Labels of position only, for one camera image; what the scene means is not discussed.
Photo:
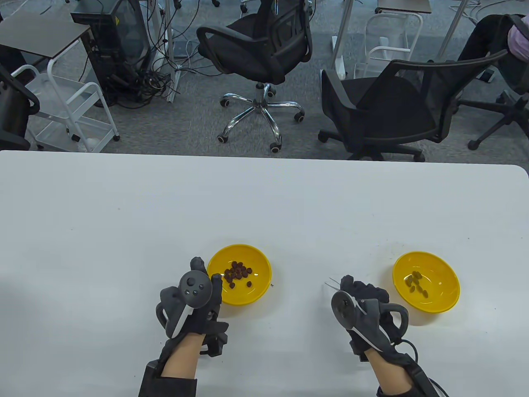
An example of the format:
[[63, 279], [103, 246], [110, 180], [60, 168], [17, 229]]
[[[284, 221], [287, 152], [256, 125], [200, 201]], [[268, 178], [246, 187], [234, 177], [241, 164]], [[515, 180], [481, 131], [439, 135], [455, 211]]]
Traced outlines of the person's right hand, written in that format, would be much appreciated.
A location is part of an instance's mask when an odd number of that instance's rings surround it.
[[403, 333], [395, 325], [389, 312], [381, 312], [380, 304], [389, 304], [389, 294], [385, 289], [355, 280], [351, 275], [343, 276], [340, 290], [345, 291], [362, 308], [357, 312], [353, 329], [348, 330], [350, 346], [361, 361], [367, 361], [367, 351], [375, 350], [385, 361], [397, 366], [406, 366], [408, 355], [395, 349]]

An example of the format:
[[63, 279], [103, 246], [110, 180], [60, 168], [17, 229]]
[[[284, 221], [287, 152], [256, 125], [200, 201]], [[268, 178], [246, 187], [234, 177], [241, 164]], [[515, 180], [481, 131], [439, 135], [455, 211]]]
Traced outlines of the person's left hand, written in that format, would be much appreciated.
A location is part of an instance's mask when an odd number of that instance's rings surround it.
[[227, 323], [217, 323], [222, 303], [223, 278], [216, 273], [212, 276], [206, 271], [200, 257], [190, 262], [191, 270], [182, 276], [178, 285], [178, 320], [172, 336], [187, 333], [212, 335], [227, 330]]

